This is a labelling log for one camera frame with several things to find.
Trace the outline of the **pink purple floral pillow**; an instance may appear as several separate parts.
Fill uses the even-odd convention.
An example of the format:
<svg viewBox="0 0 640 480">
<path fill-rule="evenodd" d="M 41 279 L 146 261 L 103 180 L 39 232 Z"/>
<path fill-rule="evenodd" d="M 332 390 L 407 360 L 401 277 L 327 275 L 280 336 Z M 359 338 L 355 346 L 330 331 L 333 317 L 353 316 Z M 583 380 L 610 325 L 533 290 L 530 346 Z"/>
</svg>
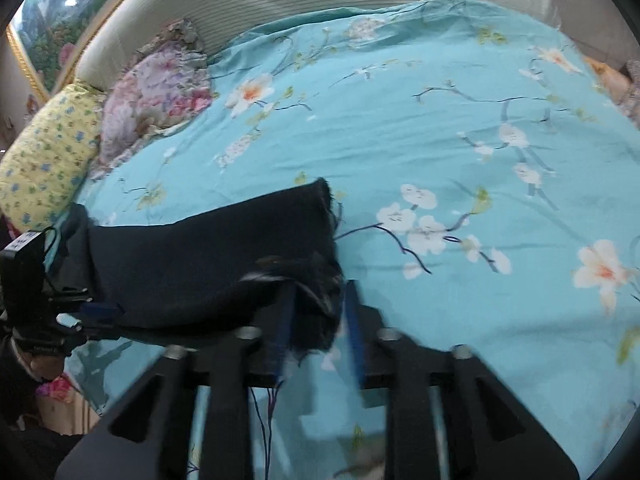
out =
<svg viewBox="0 0 640 480">
<path fill-rule="evenodd" d="M 209 107 L 214 90 L 204 44 L 187 18 L 165 26 L 134 52 L 103 102 L 99 153 L 89 177 L 98 180 L 156 138 L 172 136 Z"/>
</svg>

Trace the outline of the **yellow cartoon print pillow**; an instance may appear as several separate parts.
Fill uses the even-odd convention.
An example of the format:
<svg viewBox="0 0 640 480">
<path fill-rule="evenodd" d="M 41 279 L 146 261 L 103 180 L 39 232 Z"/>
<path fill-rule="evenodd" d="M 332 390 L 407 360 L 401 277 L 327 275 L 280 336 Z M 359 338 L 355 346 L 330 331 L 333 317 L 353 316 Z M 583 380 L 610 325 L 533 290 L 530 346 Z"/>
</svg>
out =
<svg viewBox="0 0 640 480">
<path fill-rule="evenodd" d="M 17 231 L 53 226 L 100 145 L 105 94 L 74 81 L 35 114 L 1 159 L 1 212 Z"/>
</svg>

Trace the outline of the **black pants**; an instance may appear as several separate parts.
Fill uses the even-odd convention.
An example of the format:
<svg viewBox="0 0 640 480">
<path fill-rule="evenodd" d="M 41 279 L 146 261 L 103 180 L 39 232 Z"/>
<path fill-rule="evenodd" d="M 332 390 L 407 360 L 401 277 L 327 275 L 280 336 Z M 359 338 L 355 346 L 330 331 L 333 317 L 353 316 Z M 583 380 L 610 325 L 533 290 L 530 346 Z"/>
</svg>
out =
<svg viewBox="0 0 640 480">
<path fill-rule="evenodd" d="M 344 275 L 326 180 L 164 226 L 99 226 L 70 208 L 49 266 L 58 288 L 85 289 L 115 314 L 81 313 L 100 336 L 198 348 L 233 333 L 296 286 L 292 347 L 332 347 Z"/>
</svg>

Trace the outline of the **turquoise floral bed sheet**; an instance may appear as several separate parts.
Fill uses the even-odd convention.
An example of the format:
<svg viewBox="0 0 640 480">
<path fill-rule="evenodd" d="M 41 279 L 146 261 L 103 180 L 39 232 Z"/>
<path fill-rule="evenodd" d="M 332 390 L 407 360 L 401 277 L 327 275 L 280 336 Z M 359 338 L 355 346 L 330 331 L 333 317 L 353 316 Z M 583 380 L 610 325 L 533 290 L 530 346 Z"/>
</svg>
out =
<svg viewBox="0 0 640 480">
<path fill-rule="evenodd" d="M 477 0 L 300 14 L 215 102 L 78 194 L 102 226 L 324 179 L 362 300 L 468 344 L 587 478 L 639 405 L 639 133 L 562 32 Z"/>
</svg>

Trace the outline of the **gold framed landscape painting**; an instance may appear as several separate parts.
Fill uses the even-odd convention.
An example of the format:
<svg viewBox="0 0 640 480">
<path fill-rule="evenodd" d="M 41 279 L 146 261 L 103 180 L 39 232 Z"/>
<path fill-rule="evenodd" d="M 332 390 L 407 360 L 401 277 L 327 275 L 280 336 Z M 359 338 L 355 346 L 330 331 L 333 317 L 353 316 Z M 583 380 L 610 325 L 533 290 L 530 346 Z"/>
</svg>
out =
<svg viewBox="0 0 640 480">
<path fill-rule="evenodd" d="M 81 52 L 124 0 L 23 0 L 6 40 L 39 104 L 73 77 Z"/>
</svg>

